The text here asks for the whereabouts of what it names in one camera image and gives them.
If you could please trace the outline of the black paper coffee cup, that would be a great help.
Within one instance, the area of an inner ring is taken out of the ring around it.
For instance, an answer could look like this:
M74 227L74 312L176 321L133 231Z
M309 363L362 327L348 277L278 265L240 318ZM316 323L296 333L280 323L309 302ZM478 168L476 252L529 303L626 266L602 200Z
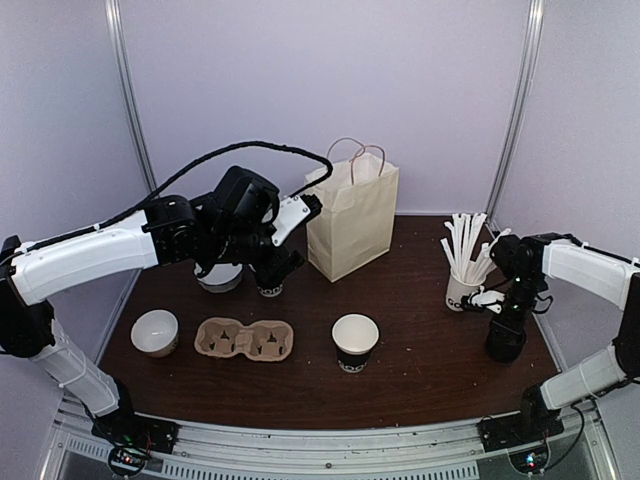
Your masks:
M350 313L332 326L331 337L340 368L350 374L360 373L367 365L379 341L377 324L368 316Z

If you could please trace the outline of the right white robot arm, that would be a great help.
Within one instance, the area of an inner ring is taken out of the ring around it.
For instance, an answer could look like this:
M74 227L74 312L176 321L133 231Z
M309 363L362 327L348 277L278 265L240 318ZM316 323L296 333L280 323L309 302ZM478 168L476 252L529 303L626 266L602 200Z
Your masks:
M631 231L629 235L613 232L606 238L600 235L598 248L612 251L626 258L639 257L639 230ZM528 342L524 353L533 352L534 333L541 333L547 342L549 354L559 365L565 368L577 365L588 355L605 347L618 332L622 312L618 307L588 293L578 287L560 280L546 280L550 291L541 296L551 294L555 300L550 312L532 317L516 325L515 331L527 332ZM629 386L616 390L602 400L597 400L598 410L605 423L613 425L616 422L639 422L639 386Z

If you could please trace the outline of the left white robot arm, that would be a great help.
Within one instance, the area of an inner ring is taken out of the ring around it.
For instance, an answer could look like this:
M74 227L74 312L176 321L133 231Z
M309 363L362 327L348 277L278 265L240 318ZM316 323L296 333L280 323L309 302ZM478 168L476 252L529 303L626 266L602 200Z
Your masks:
M123 219L90 226L60 239L24 243L9 237L1 250L1 347L41 366L123 444L137 442L144 424L126 393L64 333L50 296L123 271L186 260L209 289L236 280L248 266L261 293L275 296L303 262L285 242L314 218L314 195L280 197L260 175L231 167L210 193L145 200Z

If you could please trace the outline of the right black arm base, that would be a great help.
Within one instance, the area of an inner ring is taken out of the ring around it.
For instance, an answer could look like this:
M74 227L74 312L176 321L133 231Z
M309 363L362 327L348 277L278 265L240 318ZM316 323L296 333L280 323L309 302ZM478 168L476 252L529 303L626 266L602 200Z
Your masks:
M541 425L526 425L522 415L511 414L498 418L484 418L477 424L485 452L510 449L529 443L542 442L547 437L564 432L561 420L553 419Z

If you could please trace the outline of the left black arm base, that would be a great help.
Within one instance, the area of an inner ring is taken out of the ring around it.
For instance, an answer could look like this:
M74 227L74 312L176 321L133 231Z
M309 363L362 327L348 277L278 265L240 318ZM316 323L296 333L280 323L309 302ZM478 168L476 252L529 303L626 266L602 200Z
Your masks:
M171 454L177 440L177 423L120 410L95 416L86 408L92 422L91 433L113 446L128 447L142 453Z

